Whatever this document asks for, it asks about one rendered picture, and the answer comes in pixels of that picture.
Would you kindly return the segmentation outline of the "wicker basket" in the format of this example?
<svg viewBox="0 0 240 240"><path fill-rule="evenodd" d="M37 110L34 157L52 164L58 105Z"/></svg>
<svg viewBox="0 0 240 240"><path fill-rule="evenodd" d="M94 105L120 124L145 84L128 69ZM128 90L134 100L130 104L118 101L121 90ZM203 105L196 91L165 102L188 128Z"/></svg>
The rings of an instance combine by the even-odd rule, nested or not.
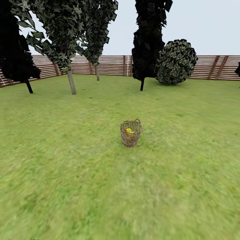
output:
<svg viewBox="0 0 240 240"><path fill-rule="evenodd" d="M126 147L135 147L138 144L139 136L143 129L141 126L141 121L139 119L136 119L135 121L124 121L119 127L122 144ZM131 128L132 132L126 132L127 128Z"/></svg>

